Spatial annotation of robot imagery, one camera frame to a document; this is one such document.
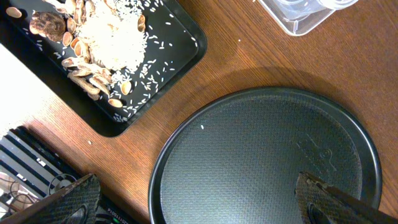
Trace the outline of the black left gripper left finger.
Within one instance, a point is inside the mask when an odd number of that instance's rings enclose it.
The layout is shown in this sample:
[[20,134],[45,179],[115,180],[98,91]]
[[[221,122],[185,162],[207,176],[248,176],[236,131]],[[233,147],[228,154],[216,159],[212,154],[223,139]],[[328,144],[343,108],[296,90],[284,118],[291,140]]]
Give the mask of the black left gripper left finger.
[[100,182],[88,174],[1,223],[94,223],[100,198]]

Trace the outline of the food scraps pile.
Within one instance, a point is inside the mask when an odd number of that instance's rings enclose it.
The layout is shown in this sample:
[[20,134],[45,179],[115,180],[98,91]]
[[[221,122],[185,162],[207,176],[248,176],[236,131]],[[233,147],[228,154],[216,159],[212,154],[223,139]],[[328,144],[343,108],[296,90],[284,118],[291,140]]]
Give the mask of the food scraps pile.
[[114,72],[137,70],[144,61],[148,37],[142,12],[124,13],[118,1],[43,1],[51,11],[35,11],[28,25],[31,34],[60,43],[73,55],[62,59],[67,77],[92,100],[101,95],[108,103],[122,107],[109,96]]

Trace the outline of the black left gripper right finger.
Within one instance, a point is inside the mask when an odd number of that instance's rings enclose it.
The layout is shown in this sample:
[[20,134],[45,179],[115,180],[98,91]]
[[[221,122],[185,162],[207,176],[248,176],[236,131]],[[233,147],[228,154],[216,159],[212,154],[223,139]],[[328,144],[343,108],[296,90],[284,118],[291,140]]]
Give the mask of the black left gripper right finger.
[[304,223],[397,224],[397,219],[342,192],[309,174],[300,172],[295,199]]

